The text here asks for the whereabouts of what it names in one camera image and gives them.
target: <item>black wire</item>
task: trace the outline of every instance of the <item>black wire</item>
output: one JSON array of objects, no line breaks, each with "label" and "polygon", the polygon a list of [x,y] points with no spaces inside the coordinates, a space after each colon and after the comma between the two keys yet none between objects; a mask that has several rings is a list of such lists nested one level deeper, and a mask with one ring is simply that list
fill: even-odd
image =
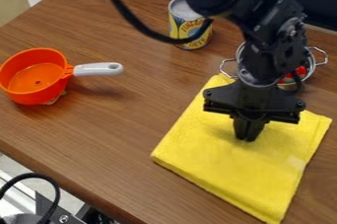
[{"label": "black wire", "polygon": [[141,22],[132,12],[131,10],[121,1],[121,0],[110,0],[115,8],[119,11],[119,13],[124,17],[124,19],[131,24],[136,30],[138,30],[140,33],[144,34],[147,37],[154,38],[156,40],[166,42],[166,43],[175,43],[175,44],[182,44],[182,43],[189,43],[196,39],[199,39],[206,30],[211,26],[213,20],[212,19],[206,19],[204,21],[204,24],[200,28],[200,30],[193,35],[192,37],[188,38],[171,38],[168,36],[165,36],[163,34],[160,34],[158,32],[155,32],[151,29],[149,29],[143,22]]},{"label": "black wire", "polygon": [[36,223],[36,224],[48,224],[51,215],[55,212],[55,210],[58,206],[58,203],[60,201],[60,194],[61,194],[60,188],[59,188],[57,182],[54,181],[52,178],[47,177],[45,175],[36,174],[36,173],[26,173],[26,174],[19,175],[19,176],[13,178],[12,180],[6,182],[5,185],[1,187],[1,189],[0,189],[0,200],[4,197],[6,191],[8,189],[10,189],[14,184],[16,184],[19,181],[26,180],[26,179],[45,180],[45,181],[51,183],[55,188],[54,202],[51,204],[50,208],[46,211],[44,216]]}]

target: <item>yellow cloth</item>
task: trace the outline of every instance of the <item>yellow cloth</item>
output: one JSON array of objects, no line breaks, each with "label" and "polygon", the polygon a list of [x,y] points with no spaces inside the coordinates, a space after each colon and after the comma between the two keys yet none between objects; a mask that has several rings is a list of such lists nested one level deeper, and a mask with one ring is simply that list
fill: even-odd
[{"label": "yellow cloth", "polygon": [[[205,86],[231,83],[214,76]],[[331,119],[301,113],[298,125],[270,122],[255,142],[235,139],[225,114],[202,112],[198,94],[152,153],[158,164],[267,223],[280,223]]]}]

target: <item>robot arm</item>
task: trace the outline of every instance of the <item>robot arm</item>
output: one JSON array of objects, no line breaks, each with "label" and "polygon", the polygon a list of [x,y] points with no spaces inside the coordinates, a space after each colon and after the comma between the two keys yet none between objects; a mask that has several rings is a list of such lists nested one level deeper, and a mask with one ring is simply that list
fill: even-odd
[{"label": "robot arm", "polygon": [[121,15],[148,37],[170,43],[198,39],[215,18],[227,18],[243,32],[245,44],[238,56],[238,80],[206,90],[206,112],[229,114],[235,121],[236,137],[253,141],[271,120],[298,123],[305,103],[295,92],[280,90],[279,79],[307,64],[303,7],[296,0],[186,0],[208,18],[200,32],[186,39],[158,34],[145,26],[121,0],[111,0]]}]

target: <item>orange strainer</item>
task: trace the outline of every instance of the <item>orange strainer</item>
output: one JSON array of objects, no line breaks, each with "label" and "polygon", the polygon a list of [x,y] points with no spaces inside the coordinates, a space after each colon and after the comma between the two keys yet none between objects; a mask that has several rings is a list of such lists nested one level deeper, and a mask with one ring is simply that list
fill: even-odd
[{"label": "orange strainer", "polygon": [[51,48],[32,48],[9,58],[0,69],[0,85],[11,100],[23,105],[47,104],[59,97],[72,76],[119,75],[123,66],[101,62],[72,66]]}]

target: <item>brown table surface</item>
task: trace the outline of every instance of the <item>brown table surface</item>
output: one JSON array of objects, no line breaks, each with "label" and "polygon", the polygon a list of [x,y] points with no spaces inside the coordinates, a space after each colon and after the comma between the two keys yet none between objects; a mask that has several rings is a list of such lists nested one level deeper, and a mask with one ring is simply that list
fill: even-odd
[{"label": "brown table surface", "polygon": [[[125,0],[149,25],[168,32],[169,0]],[[88,204],[124,223],[260,223],[154,164],[152,150],[224,57],[242,42],[226,20],[196,51],[144,37],[108,0],[43,0],[0,29],[0,59],[37,46],[69,63],[117,61],[118,77],[73,79],[53,106],[17,106],[0,95],[0,152],[50,175]],[[308,109],[337,119],[337,37],[308,30],[310,45],[331,54],[308,81]],[[337,127],[333,122],[305,170],[284,223],[336,223]]]}]

